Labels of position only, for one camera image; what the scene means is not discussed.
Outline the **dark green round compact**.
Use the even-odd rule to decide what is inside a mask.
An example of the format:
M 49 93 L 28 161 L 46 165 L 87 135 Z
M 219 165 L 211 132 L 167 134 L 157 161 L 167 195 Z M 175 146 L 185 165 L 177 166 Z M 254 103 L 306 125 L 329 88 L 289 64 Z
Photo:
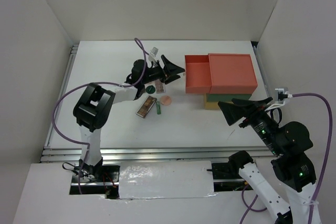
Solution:
M 147 86 L 145 88 L 146 93 L 148 94 L 154 94 L 156 92 L 156 88 L 153 85 Z

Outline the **coral top drawer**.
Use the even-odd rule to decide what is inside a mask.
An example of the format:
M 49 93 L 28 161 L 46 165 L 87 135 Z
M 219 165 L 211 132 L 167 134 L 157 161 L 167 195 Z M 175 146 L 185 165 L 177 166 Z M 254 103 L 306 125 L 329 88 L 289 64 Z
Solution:
M 212 86 L 208 55 L 185 55 L 185 92 L 209 93 Z

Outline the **green drawer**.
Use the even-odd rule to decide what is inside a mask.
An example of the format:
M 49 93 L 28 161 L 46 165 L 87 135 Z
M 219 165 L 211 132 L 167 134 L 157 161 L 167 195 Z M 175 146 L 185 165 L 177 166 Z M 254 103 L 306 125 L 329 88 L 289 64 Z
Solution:
M 252 94 L 205 94 L 207 102 L 231 102 L 232 99 L 249 100 Z

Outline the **green lipstick tube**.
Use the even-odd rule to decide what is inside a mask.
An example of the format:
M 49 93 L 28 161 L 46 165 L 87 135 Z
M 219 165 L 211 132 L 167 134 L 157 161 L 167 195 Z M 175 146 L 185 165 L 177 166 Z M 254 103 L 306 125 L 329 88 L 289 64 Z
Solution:
M 161 104 L 159 101 L 156 102 L 156 111 L 158 115 L 161 114 Z

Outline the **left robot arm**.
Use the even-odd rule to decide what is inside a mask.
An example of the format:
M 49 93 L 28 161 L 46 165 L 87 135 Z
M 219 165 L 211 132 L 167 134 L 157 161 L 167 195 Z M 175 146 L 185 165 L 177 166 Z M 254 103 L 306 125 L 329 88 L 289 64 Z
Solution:
M 73 115 L 79 125 L 81 135 L 81 156 L 79 167 L 90 181 L 98 181 L 103 175 L 101 154 L 101 129 L 106 124 L 114 104 L 137 100 L 144 92 L 145 85 L 160 80 L 169 84 L 181 76 L 185 69 L 170 62 L 165 55 L 159 61 L 152 60 L 148 67 L 146 61 L 134 62 L 125 83 L 113 91 L 106 90 L 96 83 L 90 83 L 74 107 Z

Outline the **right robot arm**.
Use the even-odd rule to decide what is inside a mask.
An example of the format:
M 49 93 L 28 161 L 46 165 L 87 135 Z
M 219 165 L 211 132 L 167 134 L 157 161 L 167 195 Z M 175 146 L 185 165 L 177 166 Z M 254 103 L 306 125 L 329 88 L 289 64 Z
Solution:
M 270 212 L 274 223 L 321 223 L 317 204 L 313 199 L 317 189 L 314 165 L 305 151 L 313 147 L 305 125 L 292 121 L 284 126 L 270 117 L 267 109 L 272 98 L 260 101 L 233 99 L 218 102 L 227 124 L 239 122 L 250 126 L 275 156 L 271 161 L 274 173 L 285 187 L 288 200 L 283 200 L 258 170 L 246 151 L 239 151 L 228 159 L 228 171 L 241 177 L 256 192 Z

